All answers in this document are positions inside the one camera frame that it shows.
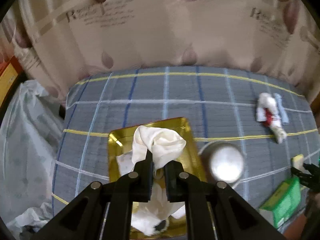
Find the green and yellow box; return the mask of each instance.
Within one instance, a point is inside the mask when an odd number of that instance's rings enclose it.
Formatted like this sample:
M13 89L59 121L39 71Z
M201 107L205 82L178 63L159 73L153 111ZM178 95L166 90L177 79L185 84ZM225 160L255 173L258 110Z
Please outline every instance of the green and yellow box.
M286 179L259 208L259 213L275 228L279 228L294 213L301 201L298 177Z

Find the silver bolt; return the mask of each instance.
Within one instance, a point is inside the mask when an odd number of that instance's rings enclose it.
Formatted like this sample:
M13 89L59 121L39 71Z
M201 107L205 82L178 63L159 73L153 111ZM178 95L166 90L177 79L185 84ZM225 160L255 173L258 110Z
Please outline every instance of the silver bolt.
M97 189L97 188L100 188L101 186L101 183L98 182L98 181L94 181L91 183L90 187L93 188L93 189Z
M139 174L137 172L135 172L135 171L132 171L132 172L130 172L128 174L128 176L129 176L130 179L135 179L135 178L137 178L139 176Z
M186 172L180 172L179 177L182 179L186 179L187 177L189 177L189 174Z
M226 184L224 181L219 180L219 181L217 182L217 186L218 186L219 188L225 188L225 187L227 186L227 184Z

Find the golden metal tray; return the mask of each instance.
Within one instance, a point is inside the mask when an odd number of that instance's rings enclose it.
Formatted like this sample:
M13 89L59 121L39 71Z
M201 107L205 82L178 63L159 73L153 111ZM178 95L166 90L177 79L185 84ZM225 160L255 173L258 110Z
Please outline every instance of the golden metal tray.
M147 127L168 128L176 131L187 142L182 154L177 161L182 163L183 169L195 176L201 181L206 181L204 169L201 160L197 154L197 148L193 141L191 127L188 120L184 117L177 117L158 122L144 124ZM110 182L114 182L120 178L118 163L116 156L127 153L132 150L133 134L137 126L126 127L113 130L109 133L108 140L108 156L109 156L109 177ZM138 203L133 203L133 212ZM169 227L166 231L154 236L145 236L135 228L131 228L130 239L156 239L164 237L174 237L186 234L186 218L174 219L169 217Z

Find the beige curtain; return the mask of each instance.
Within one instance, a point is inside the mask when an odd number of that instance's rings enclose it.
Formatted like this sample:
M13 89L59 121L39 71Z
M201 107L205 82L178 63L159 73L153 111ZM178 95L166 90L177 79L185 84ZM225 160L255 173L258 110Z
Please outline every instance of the beige curtain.
M320 32L300 0L17 0L0 27L58 100L99 72L163 65L250 70L320 91Z

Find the gray tablecloth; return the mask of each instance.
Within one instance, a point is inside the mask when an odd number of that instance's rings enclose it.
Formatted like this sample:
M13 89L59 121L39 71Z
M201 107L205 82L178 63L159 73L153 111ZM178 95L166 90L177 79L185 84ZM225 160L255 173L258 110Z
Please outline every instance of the gray tablecloth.
M262 92L282 96L290 120L282 144L255 121ZM320 141L313 114L305 98L286 82L215 67L99 74L78 82L68 95L53 178L54 214L90 182L108 183L108 132L179 116L189 119L199 149L225 138L241 147L246 169L236 191L254 208L290 176L290 158L303 154L307 163L318 163ZM297 212L305 206L307 190L301 192Z

